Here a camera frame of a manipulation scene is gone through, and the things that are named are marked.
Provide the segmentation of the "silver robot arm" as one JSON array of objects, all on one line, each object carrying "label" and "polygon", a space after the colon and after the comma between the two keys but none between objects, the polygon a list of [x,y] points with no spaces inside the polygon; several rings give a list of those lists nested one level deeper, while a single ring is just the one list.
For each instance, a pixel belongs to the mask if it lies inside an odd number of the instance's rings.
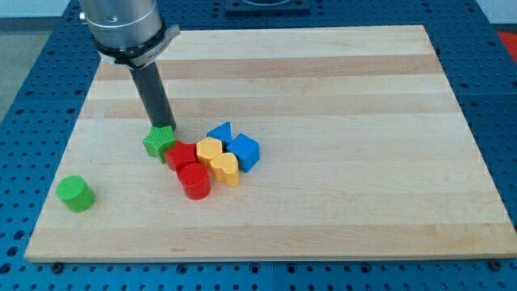
[{"label": "silver robot arm", "polygon": [[108,62],[139,70],[154,63],[180,35],[167,26],[156,0],[80,0],[80,20]]}]

